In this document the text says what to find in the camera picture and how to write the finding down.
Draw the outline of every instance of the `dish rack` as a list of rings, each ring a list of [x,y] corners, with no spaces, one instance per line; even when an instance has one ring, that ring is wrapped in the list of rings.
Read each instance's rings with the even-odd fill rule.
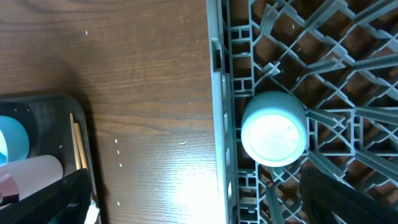
[[[207,0],[207,13],[222,222],[308,223],[306,166],[398,210],[398,1]],[[306,151],[285,167],[240,140],[244,107],[272,90],[307,113]]]

